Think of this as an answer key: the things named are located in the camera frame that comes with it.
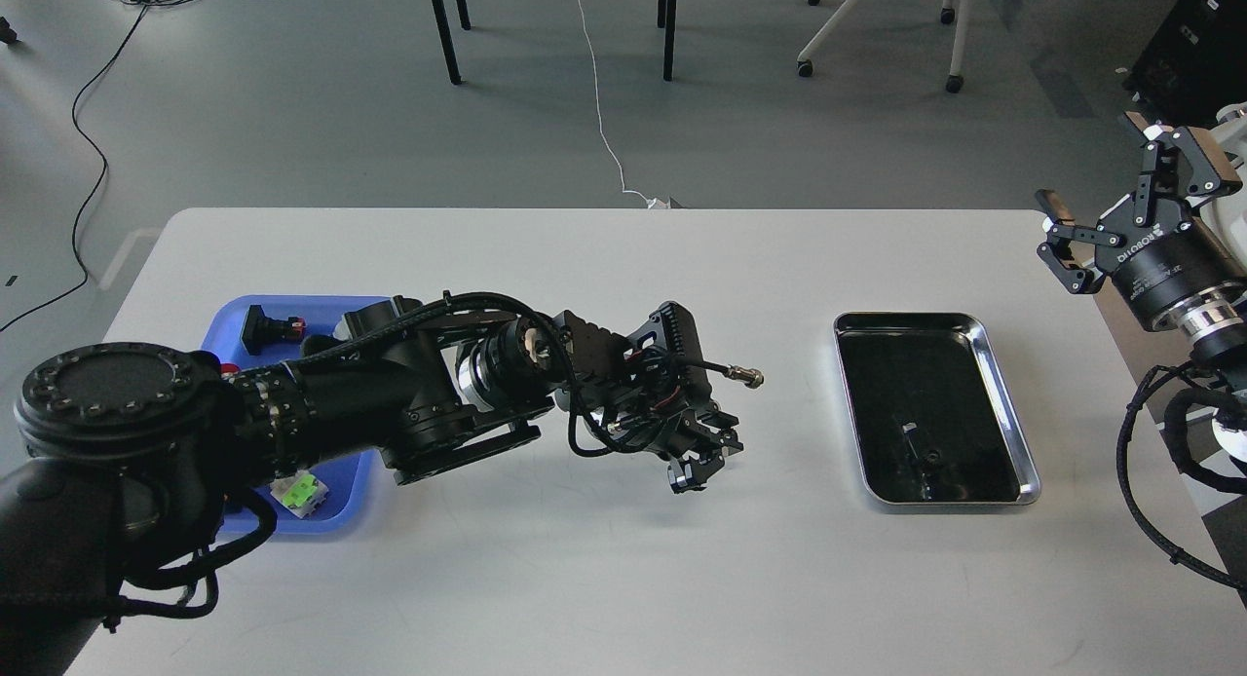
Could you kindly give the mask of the black robot arm image left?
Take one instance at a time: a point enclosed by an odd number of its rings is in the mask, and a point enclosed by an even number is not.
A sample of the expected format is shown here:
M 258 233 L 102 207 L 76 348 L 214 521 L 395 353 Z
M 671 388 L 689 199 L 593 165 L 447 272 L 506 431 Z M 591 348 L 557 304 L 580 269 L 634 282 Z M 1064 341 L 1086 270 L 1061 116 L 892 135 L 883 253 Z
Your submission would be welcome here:
M 2 672 L 61 675 L 123 617 L 205 617 L 224 565 L 267 543 L 261 486 L 375 448 L 410 484 L 522 447 L 567 413 L 597 448 L 648 451 L 673 493 L 742 449 L 695 317 L 658 306 L 628 336 L 493 291 L 380 301 L 299 357 L 227 373 L 206 350 L 85 345 L 41 362 L 15 402 L 27 461 L 2 476 Z

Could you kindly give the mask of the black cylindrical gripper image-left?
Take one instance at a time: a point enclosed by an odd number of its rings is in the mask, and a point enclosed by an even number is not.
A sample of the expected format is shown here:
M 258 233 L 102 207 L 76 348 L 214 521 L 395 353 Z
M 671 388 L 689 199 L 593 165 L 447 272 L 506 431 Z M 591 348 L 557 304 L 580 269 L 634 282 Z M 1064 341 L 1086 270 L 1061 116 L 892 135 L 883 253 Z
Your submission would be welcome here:
M 612 453 L 650 451 L 668 458 L 668 489 L 673 494 L 700 491 L 729 456 L 744 451 L 737 425 L 739 419 L 717 409 L 717 402 L 693 402 L 682 389 L 673 389 L 672 400 L 652 408 L 646 399 L 607 404 L 589 414 L 602 433 L 601 442 L 586 456 Z

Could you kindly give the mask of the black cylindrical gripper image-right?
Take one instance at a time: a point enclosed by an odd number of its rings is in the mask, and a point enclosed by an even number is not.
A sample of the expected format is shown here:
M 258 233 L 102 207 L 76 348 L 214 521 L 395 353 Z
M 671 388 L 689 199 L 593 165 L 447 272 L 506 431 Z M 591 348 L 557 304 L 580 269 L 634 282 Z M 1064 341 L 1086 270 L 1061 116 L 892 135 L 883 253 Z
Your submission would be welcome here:
M 1104 246 L 1106 277 L 1145 331 L 1171 331 L 1176 304 L 1217 291 L 1245 294 L 1245 267 L 1200 220 L 1203 206 L 1243 190 L 1245 182 L 1205 128 L 1148 123 L 1127 111 L 1121 122 L 1142 147 L 1131 210 L 1106 211 L 1106 231 L 1077 226 L 1062 198 L 1038 190 L 1045 241 L 1038 256 L 1069 293 L 1092 296 L 1105 274 L 1075 259 L 1074 243 Z

